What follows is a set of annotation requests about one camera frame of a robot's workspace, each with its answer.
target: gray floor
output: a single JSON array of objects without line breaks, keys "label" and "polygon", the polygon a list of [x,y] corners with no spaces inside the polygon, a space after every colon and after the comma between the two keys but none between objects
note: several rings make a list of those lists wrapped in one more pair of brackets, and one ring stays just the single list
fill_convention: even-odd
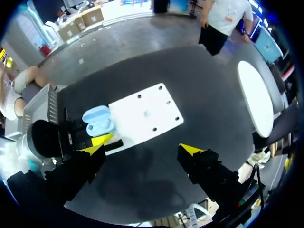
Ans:
[{"label": "gray floor", "polygon": [[[41,69],[57,84],[69,85],[130,57],[165,48],[196,45],[199,36],[198,19],[157,16],[128,20],[80,38],[52,55]],[[221,65],[236,51],[239,40],[240,35],[235,32],[221,53],[215,56]]]}]

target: dark round table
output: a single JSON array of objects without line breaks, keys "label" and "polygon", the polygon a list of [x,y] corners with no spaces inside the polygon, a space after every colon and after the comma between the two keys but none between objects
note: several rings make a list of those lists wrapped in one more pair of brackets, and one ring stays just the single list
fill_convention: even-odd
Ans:
[{"label": "dark round table", "polygon": [[58,95],[59,113],[77,119],[140,90],[164,83],[184,123],[128,150],[107,156],[91,185],[65,206],[103,222],[151,221],[206,198],[177,161],[179,143],[211,148],[237,171],[253,150],[251,121],[237,75],[228,78],[202,47],[162,50],[114,64]]}]

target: white round table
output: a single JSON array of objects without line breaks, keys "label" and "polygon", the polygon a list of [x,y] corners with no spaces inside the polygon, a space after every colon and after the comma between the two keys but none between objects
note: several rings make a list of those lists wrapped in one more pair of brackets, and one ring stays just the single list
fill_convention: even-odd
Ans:
[{"label": "white round table", "polygon": [[248,62],[240,61],[237,76],[257,133],[267,138],[273,128],[274,112],[267,87],[258,71]]}]

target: orange label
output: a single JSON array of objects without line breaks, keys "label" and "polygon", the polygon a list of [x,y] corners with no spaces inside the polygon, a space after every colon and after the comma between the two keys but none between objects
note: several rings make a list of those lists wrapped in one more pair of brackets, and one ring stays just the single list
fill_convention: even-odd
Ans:
[{"label": "orange label", "polygon": [[230,17],[225,17],[225,20],[227,20],[227,21],[229,21],[229,22],[233,22],[233,19],[232,18],[230,18]]}]

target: white plate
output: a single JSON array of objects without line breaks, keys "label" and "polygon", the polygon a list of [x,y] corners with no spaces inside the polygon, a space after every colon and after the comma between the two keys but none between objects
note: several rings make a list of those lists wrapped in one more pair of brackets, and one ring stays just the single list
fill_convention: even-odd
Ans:
[{"label": "white plate", "polygon": [[116,124],[113,139],[123,147],[107,152],[117,153],[157,137],[184,122],[173,98],[163,83],[109,104]]}]

